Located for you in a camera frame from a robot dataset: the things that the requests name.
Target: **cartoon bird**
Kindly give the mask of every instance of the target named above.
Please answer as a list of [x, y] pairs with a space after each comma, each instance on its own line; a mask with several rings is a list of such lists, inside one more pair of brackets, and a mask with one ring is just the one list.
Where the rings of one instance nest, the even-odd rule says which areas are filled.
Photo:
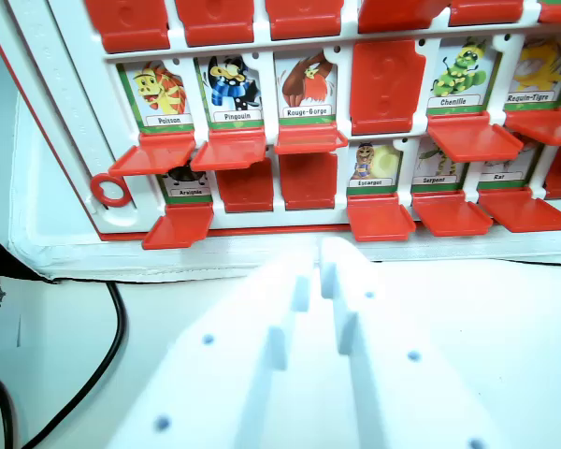
[[222, 106], [225, 97], [233, 98], [235, 110], [247, 110], [248, 105], [258, 107], [255, 101], [260, 94], [255, 80], [249, 80], [245, 76], [248, 68], [243, 59], [238, 56], [225, 59], [224, 63], [218, 65], [216, 56], [212, 56], [208, 64], [208, 82], [212, 88], [212, 105]]
[[442, 174], [442, 170], [445, 168], [445, 165], [447, 164], [447, 161], [449, 161], [449, 174], [450, 175], [454, 175], [456, 173], [456, 165], [455, 162], [453, 162], [449, 156], [447, 156], [445, 154], [445, 152], [443, 150], [441, 150], [439, 148], [438, 145], [435, 144], [434, 148], [432, 150], [430, 150], [429, 152], [423, 152], [422, 154], [420, 154], [418, 156], [418, 159], [420, 161], [420, 164], [422, 163], [422, 161], [424, 159], [430, 159], [431, 157], [434, 157], [436, 155], [440, 155], [440, 161], [439, 161], [439, 166], [437, 167], [437, 172], [435, 176], [440, 176]]
[[561, 42], [555, 39], [532, 39], [524, 44], [513, 79], [516, 91], [533, 87], [551, 91], [561, 82]]
[[355, 154], [355, 171], [352, 180], [366, 180], [370, 177], [370, 165], [374, 157], [374, 147], [371, 143], [362, 143]]
[[486, 41], [476, 43], [471, 37], [467, 38], [463, 49], [455, 57], [455, 64], [447, 65], [447, 57], [442, 60], [447, 70], [437, 80], [434, 80], [432, 91], [435, 96], [459, 94], [472, 86], [479, 86], [486, 81], [486, 72], [478, 69], [476, 64], [486, 52]]
[[165, 115], [182, 114], [187, 94], [183, 82], [161, 65], [149, 62], [138, 72], [134, 80], [139, 95], [152, 109], [161, 109]]
[[324, 101], [328, 95], [326, 78], [332, 68], [332, 63], [326, 61], [323, 52], [295, 64], [282, 84], [282, 96], [287, 105], [299, 106], [308, 98], [313, 101]]

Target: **printed label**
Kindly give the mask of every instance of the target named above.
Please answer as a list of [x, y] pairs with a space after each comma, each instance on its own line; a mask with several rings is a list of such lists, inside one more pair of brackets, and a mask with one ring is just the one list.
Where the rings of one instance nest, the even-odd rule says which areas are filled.
[[185, 87], [161, 61], [117, 64], [139, 131], [177, 133], [194, 129]]
[[413, 170], [411, 191], [436, 192], [461, 189], [466, 164], [453, 162], [431, 138], [423, 138]]
[[480, 181], [492, 182], [492, 181], [518, 181], [524, 178], [523, 171], [515, 171], [513, 173], [482, 173], [480, 175]]
[[213, 129], [262, 126], [262, 98], [257, 72], [239, 55], [195, 58], [202, 101]]
[[481, 102], [482, 97], [479, 95], [433, 96], [428, 100], [428, 107], [447, 108], [451, 106], [473, 106], [480, 105]]
[[402, 153], [391, 144], [365, 142], [349, 149], [353, 174], [347, 194], [389, 194], [396, 191]]
[[322, 51], [276, 53], [280, 124], [331, 123], [337, 106], [337, 66]]
[[416, 176], [413, 184], [451, 184], [457, 182], [456, 176]]
[[523, 187], [527, 184], [538, 160], [541, 144], [536, 140], [524, 139], [525, 145], [517, 158], [511, 161], [493, 161], [484, 163], [480, 176], [479, 189], [502, 189]]
[[515, 67], [505, 110], [561, 106], [561, 35], [525, 40]]
[[395, 180], [393, 178], [380, 178], [377, 180], [350, 180], [349, 186], [350, 187], [368, 187], [370, 185], [373, 186], [381, 186], [385, 187], [387, 185], [395, 184]]
[[485, 110], [496, 73], [497, 55], [486, 36], [443, 39], [427, 114]]
[[205, 171], [192, 171], [189, 162], [158, 176], [160, 188], [167, 204], [209, 203], [208, 177]]

